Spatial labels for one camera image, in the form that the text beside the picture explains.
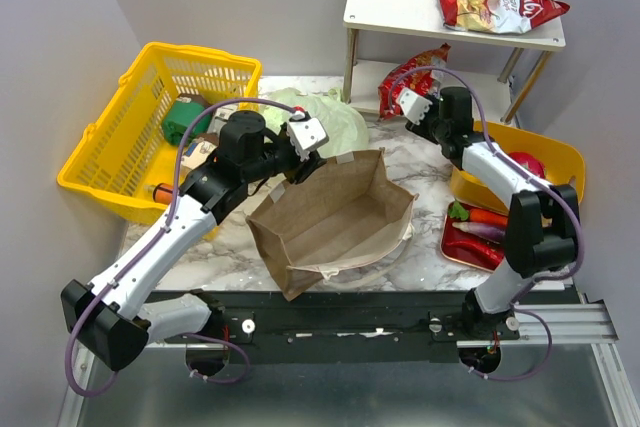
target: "yellow tray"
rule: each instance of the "yellow tray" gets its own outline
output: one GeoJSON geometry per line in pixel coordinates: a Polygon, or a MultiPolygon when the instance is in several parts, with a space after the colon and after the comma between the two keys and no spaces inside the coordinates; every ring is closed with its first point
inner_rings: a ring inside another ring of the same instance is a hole
{"type": "Polygon", "coordinates": [[[154,223],[166,205],[154,202],[145,186],[173,183],[177,149],[160,126],[173,101],[184,93],[199,93],[210,103],[256,97],[261,73],[259,61],[221,50],[147,44],[100,118],[85,129],[58,183],[129,221],[154,223]]]}
{"type": "MultiPolygon", "coordinates": [[[[507,154],[526,152],[533,155],[544,164],[549,182],[552,184],[570,183],[578,193],[578,201],[582,201],[586,169],[584,159],[577,149],[564,142],[526,130],[493,122],[488,122],[488,125],[489,135],[500,144],[502,150],[507,154]]],[[[474,130],[482,131],[480,121],[475,122],[474,130]]],[[[496,212],[508,212],[508,207],[473,175],[454,168],[449,186],[453,195],[460,200],[496,212]]]]}

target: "chio chips bag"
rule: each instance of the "chio chips bag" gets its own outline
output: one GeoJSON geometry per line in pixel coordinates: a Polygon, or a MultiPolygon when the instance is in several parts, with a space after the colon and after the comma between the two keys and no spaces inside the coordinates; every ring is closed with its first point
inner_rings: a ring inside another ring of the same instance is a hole
{"type": "Polygon", "coordinates": [[[402,115],[402,108],[398,105],[396,99],[405,87],[422,96],[427,94],[438,95],[444,73],[437,70],[425,70],[411,74],[398,82],[391,93],[393,106],[389,105],[389,91],[398,77],[415,67],[425,67],[427,65],[446,67],[450,48],[449,44],[442,44],[439,49],[426,50],[415,57],[411,57],[407,62],[389,72],[378,86],[380,118],[390,119],[396,115],[402,115]]]}
{"type": "Polygon", "coordinates": [[[523,34],[566,13],[558,0],[440,0],[447,27],[494,34],[523,34]]]}

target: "plastic bag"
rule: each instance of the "plastic bag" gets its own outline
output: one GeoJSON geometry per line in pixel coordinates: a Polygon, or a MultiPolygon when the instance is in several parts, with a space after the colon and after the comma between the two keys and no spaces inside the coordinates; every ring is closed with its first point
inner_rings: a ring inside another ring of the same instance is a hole
{"type": "Polygon", "coordinates": [[[440,0],[444,24],[456,30],[523,34],[566,13],[558,0],[440,0]]]}
{"type": "Polygon", "coordinates": [[[393,99],[393,110],[389,107],[389,90],[393,85],[393,82],[400,77],[400,75],[408,72],[416,67],[423,67],[425,65],[433,65],[435,67],[445,67],[447,65],[447,57],[449,55],[449,44],[442,44],[439,49],[425,50],[424,52],[411,57],[404,64],[399,65],[393,69],[384,78],[382,83],[378,86],[378,98],[380,99],[380,118],[390,119],[396,115],[402,115],[402,108],[396,102],[398,95],[405,87],[410,88],[418,95],[438,95],[440,91],[440,84],[444,73],[437,70],[416,72],[409,77],[405,77],[400,81],[398,85],[393,89],[391,98],[393,99]]]}
{"type": "MultiPolygon", "coordinates": [[[[369,147],[367,124],[358,112],[338,100],[339,93],[335,90],[328,95],[304,95],[299,90],[287,88],[269,94],[269,99],[291,107],[300,106],[322,122],[329,134],[329,143],[320,147],[318,152],[325,159],[369,147]]],[[[276,133],[290,116],[276,107],[266,107],[262,115],[267,127],[276,133]]]]}

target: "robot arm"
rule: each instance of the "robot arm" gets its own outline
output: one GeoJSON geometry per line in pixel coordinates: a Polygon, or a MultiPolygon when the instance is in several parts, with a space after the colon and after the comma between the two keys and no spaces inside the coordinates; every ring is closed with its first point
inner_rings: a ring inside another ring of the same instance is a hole
{"type": "Polygon", "coordinates": [[[170,228],[166,227],[168,208],[131,249],[87,286],[74,280],[65,287],[61,297],[69,331],[106,287],[109,291],[87,319],[79,339],[113,371],[129,365],[147,343],[202,330],[219,307],[203,294],[153,304],[144,304],[145,300],[186,250],[248,197],[249,184],[280,173],[291,183],[303,182],[324,164],[317,149],[328,140],[320,122],[304,112],[293,114],[278,135],[266,128],[260,114],[233,114],[220,132],[218,148],[180,186],[170,228]],[[271,142],[265,143],[265,137],[271,142]],[[161,241],[153,243],[159,234],[161,241]],[[133,267],[114,280],[134,258],[139,259],[133,267]]]}
{"type": "MultiPolygon", "coordinates": [[[[536,274],[561,269],[576,259],[575,229],[558,203],[499,158],[502,150],[495,142],[491,149],[484,136],[473,131],[467,89],[448,87],[436,99],[405,88],[398,102],[409,131],[440,145],[444,157],[480,179],[509,207],[505,258],[482,285],[467,294],[462,310],[465,329],[472,335],[484,335],[510,314],[512,303],[533,285],[536,274]]],[[[571,186],[538,181],[578,215],[577,195],[571,186]]]]}

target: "chip bag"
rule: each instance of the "chip bag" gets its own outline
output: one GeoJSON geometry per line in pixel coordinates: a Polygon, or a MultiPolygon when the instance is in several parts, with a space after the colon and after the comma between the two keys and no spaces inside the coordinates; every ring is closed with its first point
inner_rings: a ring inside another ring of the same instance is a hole
{"type": "Polygon", "coordinates": [[[569,11],[558,0],[440,0],[444,24],[457,30],[524,34],[569,11]]]}
{"type": "Polygon", "coordinates": [[[422,67],[426,65],[445,67],[447,64],[447,57],[449,55],[450,48],[451,47],[449,46],[449,44],[442,44],[439,49],[427,50],[425,52],[422,52],[421,54],[412,57],[406,63],[399,65],[391,72],[389,72],[389,75],[387,75],[382,83],[378,86],[378,97],[380,98],[380,117],[383,119],[390,119],[391,117],[395,117],[396,115],[402,115],[402,109],[396,103],[396,99],[398,98],[398,95],[400,95],[402,89],[404,89],[405,87],[410,88],[419,95],[438,95],[438,93],[440,92],[440,85],[442,82],[442,78],[444,77],[444,73],[436,70],[425,70],[423,72],[416,72],[413,75],[405,77],[403,80],[398,82],[398,85],[394,87],[393,93],[391,95],[391,98],[393,100],[393,108],[389,106],[389,90],[391,90],[393,82],[398,77],[415,67],[422,67]]]}

